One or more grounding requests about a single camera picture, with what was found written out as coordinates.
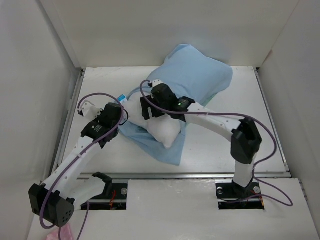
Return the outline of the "white pillow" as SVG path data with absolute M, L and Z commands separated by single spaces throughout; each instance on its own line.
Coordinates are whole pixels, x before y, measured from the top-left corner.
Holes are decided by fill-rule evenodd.
M 166 114 L 145 120 L 142 116 L 141 97 L 141 93 L 136 92 L 129 100 L 123 103 L 124 109 L 129 115 L 128 121 L 135 127 L 146 130 L 157 142 L 162 143 L 166 149 L 171 148 L 182 130 L 180 122 Z

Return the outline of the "light blue pillowcase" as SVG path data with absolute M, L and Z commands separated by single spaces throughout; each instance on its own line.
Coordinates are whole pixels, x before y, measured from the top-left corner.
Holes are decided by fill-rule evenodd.
M 233 69 L 230 66 L 205 56 L 190 44 L 178 45 L 167 55 L 164 63 L 147 77 L 150 81 L 161 80 L 177 97 L 189 97 L 202 106 L 206 106 L 218 93 L 227 89 L 232 78 Z M 147 96 L 150 92 L 150 88 L 144 85 L 143 91 L 137 87 L 126 98 L 129 100 L 134 93 Z M 129 120 L 119 130 L 157 161 L 179 166 L 186 139 L 186 123 L 179 123 L 181 131 L 169 149 Z

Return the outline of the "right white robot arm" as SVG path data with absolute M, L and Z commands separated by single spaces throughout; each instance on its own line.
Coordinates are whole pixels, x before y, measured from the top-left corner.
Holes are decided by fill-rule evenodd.
M 168 115 L 186 124 L 201 126 L 228 140 L 230 154 L 235 160 L 231 190 L 237 197 L 245 196 L 250 191 L 254 161 L 262 143 L 255 121 L 248 116 L 236 119 L 235 113 L 216 113 L 192 98 L 177 97 L 159 79 L 145 80 L 145 83 L 151 93 L 140 99 L 142 117 L 147 121 Z

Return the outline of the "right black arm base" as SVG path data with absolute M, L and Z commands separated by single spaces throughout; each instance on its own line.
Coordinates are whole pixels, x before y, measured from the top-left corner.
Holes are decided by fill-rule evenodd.
M 217 182 L 216 197 L 219 210 L 264 210 L 260 184 L 251 182 L 243 188 L 232 182 Z

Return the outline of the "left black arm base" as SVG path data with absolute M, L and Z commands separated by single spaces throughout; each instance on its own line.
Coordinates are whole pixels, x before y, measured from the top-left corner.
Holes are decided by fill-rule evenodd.
M 128 182 L 116 181 L 100 195 L 89 200 L 91 211 L 124 211 L 127 209 Z

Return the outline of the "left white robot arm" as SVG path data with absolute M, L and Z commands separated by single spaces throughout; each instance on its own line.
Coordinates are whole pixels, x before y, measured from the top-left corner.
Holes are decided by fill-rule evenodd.
M 94 173 L 81 186 L 76 181 L 92 158 L 119 133 L 124 111 L 117 103 L 108 103 L 98 116 L 82 130 L 72 152 L 43 183 L 33 184 L 28 196 L 32 212 L 41 219 L 44 229 L 49 222 L 61 228 L 71 219 L 74 211 L 88 200 L 99 196 L 107 198 L 112 193 L 113 180 L 104 173 Z

